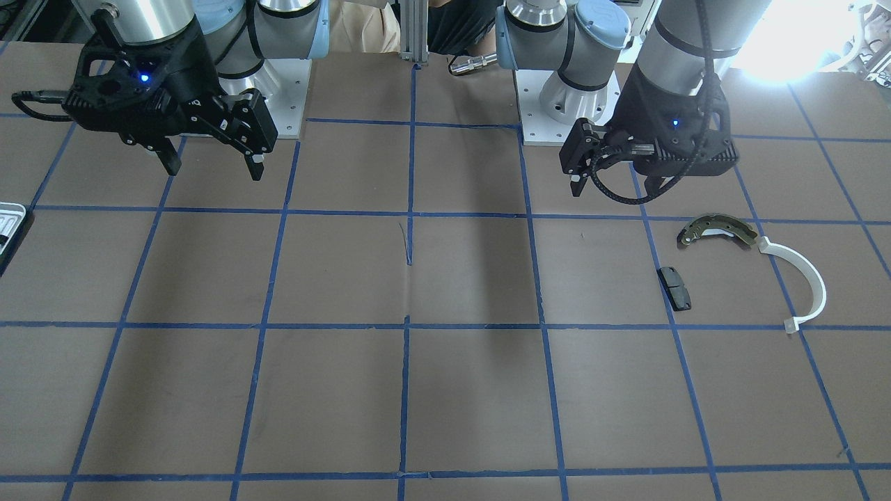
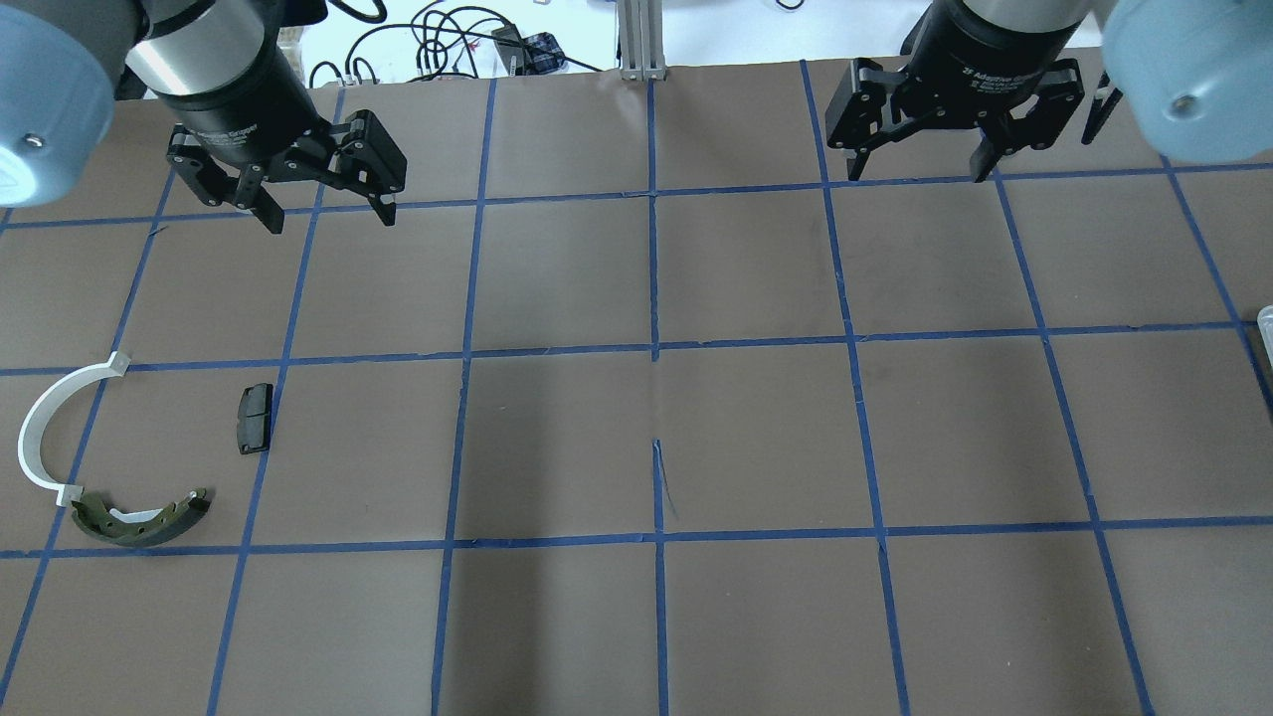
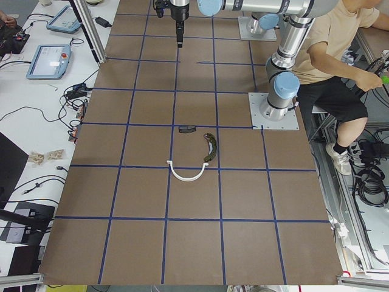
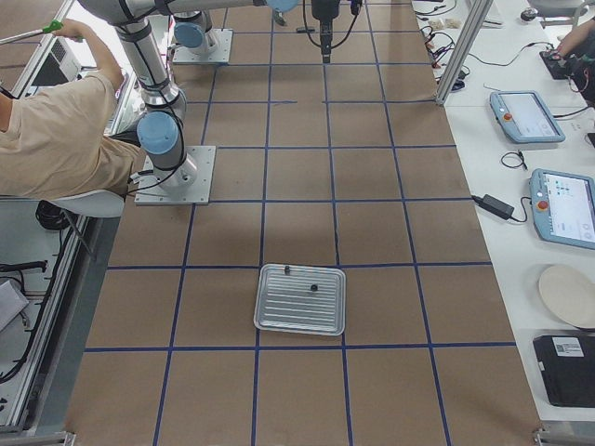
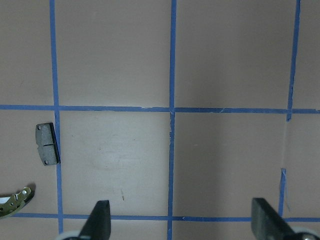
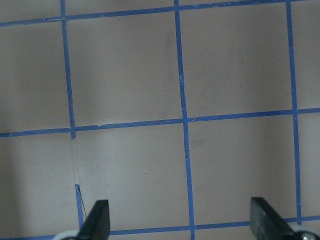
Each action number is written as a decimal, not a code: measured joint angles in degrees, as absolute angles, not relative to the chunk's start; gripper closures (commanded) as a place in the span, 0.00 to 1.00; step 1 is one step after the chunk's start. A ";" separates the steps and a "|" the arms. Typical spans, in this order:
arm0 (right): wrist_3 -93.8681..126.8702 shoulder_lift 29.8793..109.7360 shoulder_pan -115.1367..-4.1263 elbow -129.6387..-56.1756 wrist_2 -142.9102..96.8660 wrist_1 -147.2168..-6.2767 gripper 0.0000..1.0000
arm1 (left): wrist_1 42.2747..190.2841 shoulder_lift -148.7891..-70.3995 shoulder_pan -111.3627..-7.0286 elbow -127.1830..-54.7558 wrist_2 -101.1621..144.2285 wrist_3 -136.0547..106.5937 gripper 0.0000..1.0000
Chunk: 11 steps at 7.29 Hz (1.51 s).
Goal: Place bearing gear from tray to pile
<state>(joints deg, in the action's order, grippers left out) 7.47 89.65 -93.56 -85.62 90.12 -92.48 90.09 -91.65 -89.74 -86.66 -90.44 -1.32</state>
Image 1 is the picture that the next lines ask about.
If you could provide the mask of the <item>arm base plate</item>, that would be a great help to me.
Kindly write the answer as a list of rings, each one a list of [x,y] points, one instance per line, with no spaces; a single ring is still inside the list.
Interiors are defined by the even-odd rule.
[[[615,72],[605,88],[591,93],[569,88],[554,71],[517,70],[514,79],[525,145],[563,145],[577,118],[604,126],[620,98]]]
[[[312,61],[303,59],[267,60],[251,76],[229,81],[230,94],[255,88],[264,95],[280,139],[298,140],[306,108]]]

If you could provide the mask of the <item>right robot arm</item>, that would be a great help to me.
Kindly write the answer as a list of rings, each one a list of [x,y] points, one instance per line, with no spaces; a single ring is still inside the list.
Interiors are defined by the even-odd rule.
[[[326,1],[79,1],[93,37],[61,108],[80,127],[117,134],[181,166],[171,139],[212,136],[245,160],[252,180],[279,136],[263,90],[231,92],[270,60],[330,51]]]

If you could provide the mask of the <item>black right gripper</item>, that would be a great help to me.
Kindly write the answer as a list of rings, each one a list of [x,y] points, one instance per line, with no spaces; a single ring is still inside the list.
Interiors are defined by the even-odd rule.
[[[244,154],[261,180],[278,132],[258,90],[228,94],[191,6],[84,6],[93,37],[63,110],[81,127],[154,149],[166,174],[182,161],[169,136],[207,134]]]

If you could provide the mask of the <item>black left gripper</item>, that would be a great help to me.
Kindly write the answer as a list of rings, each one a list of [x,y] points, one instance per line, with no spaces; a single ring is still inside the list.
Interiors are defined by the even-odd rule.
[[[596,169],[607,168],[615,157],[632,161],[637,173],[648,175],[646,196],[662,196],[670,177],[681,171],[699,143],[704,105],[704,90],[672,94],[650,82],[639,67],[632,67],[607,125],[598,127],[579,118],[560,149],[571,196],[580,197],[588,183],[582,173],[589,167],[583,162],[604,154],[608,158],[600,159]]]

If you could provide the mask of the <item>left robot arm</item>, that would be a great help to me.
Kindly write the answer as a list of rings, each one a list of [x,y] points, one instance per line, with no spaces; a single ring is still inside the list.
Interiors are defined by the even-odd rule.
[[[659,198],[685,177],[739,162],[721,80],[767,1],[662,1],[603,126],[569,100],[597,96],[626,46],[631,22],[611,1],[506,1],[494,16],[496,53],[509,70],[548,70],[543,102],[570,124],[561,171],[579,197],[588,183],[623,204]]]

